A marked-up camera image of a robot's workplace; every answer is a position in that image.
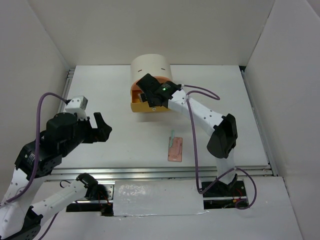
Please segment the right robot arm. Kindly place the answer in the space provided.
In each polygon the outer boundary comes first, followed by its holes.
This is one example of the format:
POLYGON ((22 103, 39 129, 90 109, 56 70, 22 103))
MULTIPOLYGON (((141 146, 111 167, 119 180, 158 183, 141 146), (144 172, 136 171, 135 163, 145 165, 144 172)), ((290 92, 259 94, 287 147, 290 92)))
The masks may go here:
POLYGON ((192 86, 191 91, 185 92, 184 84, 176 84, 170 80, 161 83, 149 73, 138 80, 136 85, 142 91, 142 101, 148 103, 149 107, 165 107, 190 119, 198 193, 203 195, 214 185, 217 185, 221 195, 230 195, 235 190, 235 182, 237 181, 235 160, 230 155, 238 138, 236 118, 230 113, 222 115, 213 111, 193 99, 191 94, 201 94, 217 101, 220 100, 220 97, 212 91, 198 86, 192 86), (195 126, 201 127, 209 136, 206 149, 216 158, 218 177, 206 188, 200 187, 195 126))

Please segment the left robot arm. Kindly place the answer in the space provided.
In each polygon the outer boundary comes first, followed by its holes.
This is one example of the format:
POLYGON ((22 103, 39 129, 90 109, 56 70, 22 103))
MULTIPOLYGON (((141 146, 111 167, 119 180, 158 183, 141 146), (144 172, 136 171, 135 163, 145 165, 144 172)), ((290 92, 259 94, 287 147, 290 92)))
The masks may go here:
POLYGON ((61 191, 38 203, 33 200, 53 169, 80 144, 106 142, 112 128, 99 112, 94 119, 79 120, 75 113, 58 113, 46 123, 39 139, 26 144, 16 161, 12 180, 0 204, 0 238, 32 240, 43 224, 74 201, 104 199, 104 186, 88 173, 81 173, 61 191))

